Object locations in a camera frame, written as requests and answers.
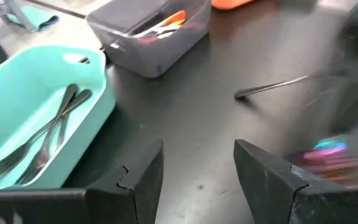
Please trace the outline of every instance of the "black countertop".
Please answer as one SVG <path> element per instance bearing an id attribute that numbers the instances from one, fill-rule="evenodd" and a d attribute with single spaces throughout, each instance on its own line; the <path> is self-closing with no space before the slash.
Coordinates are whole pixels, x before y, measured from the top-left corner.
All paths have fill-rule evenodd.
<path id="1" fill-rule="evenodd" d="M 210 34 L 165 75 L 146 80 L 109 70 L 117 106 L 65 187 L 84 187 L 164 140 L 156 223 L 253 223 L 233 159 L 235 139 L 284 155 L 323 138 L 326 83 L 306 81 L 236 103 L 240 88 L 316 73 L 326 64 L 340 13 L 284 9 L 257 1 L 213 11 Z"/>

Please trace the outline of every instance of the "metal fork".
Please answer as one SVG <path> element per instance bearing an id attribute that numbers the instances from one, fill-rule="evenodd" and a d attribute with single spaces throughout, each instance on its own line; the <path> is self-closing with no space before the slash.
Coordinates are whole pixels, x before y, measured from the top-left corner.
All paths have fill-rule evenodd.
<path id="1" fill-rule="evenodd" d="M 76 98 L 74 98 L 74 100 L 70 103 L 70 105 L 71 104 L 78 105 L 78 104 L 86 101 L 91 96 L 91 94 L 92 94 L 91 90 L 81 91 L 81 93 L 78 94 L 78 96 Z M 45 148 L 44 149 L 41 148 L 41 150 L 38 153 L 36 153 L 36 155 L 32 159 L 29 166 L 26 168 L 24 173 L 16 181 L 16 184 L 26 184 L 26 183 L 30 182 L 44 168 L 45 164 L 49 161 L 51 156 L 52 155 L 49 155 L 48 152 L 45 150 Z"/>
<path id="2" fill-rule="evenodd" d="M 70 104 L 71 106 L 68 106 L 62 116 L 70 113 L 73 109 L 75 109 L 78 105 L 75 105 L 75 102 L 73 104 Z M 18 165 L 20 161 L 27 155 L 29 148 L 31 144 L 34 142 L 34 140 L 38 139 L 38 137 L 44 133 L 45 130 L 47 130 L 54 120 L 50 120 L 46 125 L 44 125 L 41 129 L 39 129 L 35 134 L 33 134 L 23 145 L 19 146 L 15 151 L 11 152 L 8 156 L 0 160 L 0 175 L 11 170 L 13 167 Z"/>

